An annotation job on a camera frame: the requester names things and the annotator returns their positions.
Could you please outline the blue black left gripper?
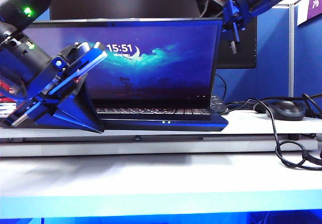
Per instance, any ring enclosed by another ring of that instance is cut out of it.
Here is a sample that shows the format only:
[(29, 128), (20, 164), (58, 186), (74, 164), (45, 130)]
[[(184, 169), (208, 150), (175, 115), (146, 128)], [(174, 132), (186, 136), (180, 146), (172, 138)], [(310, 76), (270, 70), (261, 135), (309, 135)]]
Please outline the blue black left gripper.
[(31, 42), (7, 43), (6, 83), (14, 92), (6, 96), (18, 106), (6, 125), (16, 127), (29, 119), (36, 125), (104, 132), (86, 84), (88, 71), (106, 58), (104, 49), (100, 42), (93, 47), (76, 43), (50, 57)]

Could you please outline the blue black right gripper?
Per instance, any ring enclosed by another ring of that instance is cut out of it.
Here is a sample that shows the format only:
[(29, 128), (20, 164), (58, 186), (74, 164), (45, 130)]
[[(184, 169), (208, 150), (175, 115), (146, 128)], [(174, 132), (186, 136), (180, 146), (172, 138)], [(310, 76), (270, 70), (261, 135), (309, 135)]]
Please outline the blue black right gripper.
[(240, 42), (238, 31), (251, 20), (251, 7), (255, 0), (208, 0), (208, 16), (222, 19), (223, 40), (230, 41), (233, 53)]

